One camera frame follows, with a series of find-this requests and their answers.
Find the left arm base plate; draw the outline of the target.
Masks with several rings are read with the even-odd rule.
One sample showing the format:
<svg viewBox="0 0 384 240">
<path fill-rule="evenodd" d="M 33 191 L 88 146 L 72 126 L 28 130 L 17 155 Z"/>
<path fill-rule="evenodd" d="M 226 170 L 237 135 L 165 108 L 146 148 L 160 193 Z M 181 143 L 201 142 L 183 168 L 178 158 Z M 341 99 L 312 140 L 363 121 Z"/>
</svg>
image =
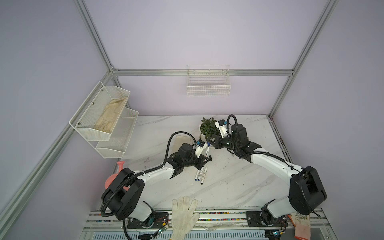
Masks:
<svg viewBox="0 0 384 240">
<path fill-rule="evenodd" d="M 169 221 L 169 213 L 155 212 L 151 214 L 144 222 L 137 219 L 126 219 L 128 229 L 159 229 L 164 223 Z"/>
</svg>

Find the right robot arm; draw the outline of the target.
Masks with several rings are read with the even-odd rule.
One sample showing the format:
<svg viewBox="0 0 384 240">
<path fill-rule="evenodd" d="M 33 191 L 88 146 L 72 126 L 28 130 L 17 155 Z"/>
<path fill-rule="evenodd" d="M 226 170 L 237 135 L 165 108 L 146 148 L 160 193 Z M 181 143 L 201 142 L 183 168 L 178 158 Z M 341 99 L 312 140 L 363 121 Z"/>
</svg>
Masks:
<svg viewBox="0 0 384 240">
<path fill-rule="evenodd" d="M 262 225 L 270 227 L 280 217 L 292 213 L 307 216 L 327 199 L 327 193 L 315 168 L 301 167 L 271 154 L 261 145 L 251 142 L 246 128 L 241 124 L 229 125 L 227 121 L 220 120 L 215 122 L 215 127 L 220 133 L 207 139 L 215 149 L 226 148 L 239 159 L 273 173 L 289 186 L 287 196 L 273 199 L 262 207 Z"/>
</svg>

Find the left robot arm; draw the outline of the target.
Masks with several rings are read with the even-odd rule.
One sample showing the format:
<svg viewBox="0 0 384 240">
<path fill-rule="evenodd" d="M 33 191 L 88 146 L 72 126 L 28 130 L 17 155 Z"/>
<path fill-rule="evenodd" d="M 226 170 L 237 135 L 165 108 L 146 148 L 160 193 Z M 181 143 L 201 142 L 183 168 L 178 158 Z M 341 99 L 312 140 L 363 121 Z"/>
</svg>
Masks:
<svg viewBox="0 0 384 240">
<path fill-rule="evenodd" d="M 149 204 L 140 201 L 145 186 L 172 179 L 186 167 L 201 170 L 212 160 L 208 152 L 209 146 L 203 141 L 193 145 L 184 143 L 159 166 L 142 171 L 122 169 L 102 194 L 101 216 L 114 216 L 119 221 L 126 218 L 152 221 L 156 212 Z"/>
</svg>

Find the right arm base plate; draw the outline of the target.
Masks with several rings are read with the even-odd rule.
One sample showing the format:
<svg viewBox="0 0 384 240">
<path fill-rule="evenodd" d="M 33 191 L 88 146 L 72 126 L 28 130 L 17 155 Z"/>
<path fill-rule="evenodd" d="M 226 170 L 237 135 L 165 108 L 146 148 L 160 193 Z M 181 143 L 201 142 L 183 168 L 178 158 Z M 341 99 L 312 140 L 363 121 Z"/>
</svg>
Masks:
<svg viewBox="0 0 384 240">
<path fill-rule="evenodd" d="M 274 218 L 265 211 L 247 211 L 246 219 L 249 227 L 286 227 L 287 217 Z"/>
</svg>

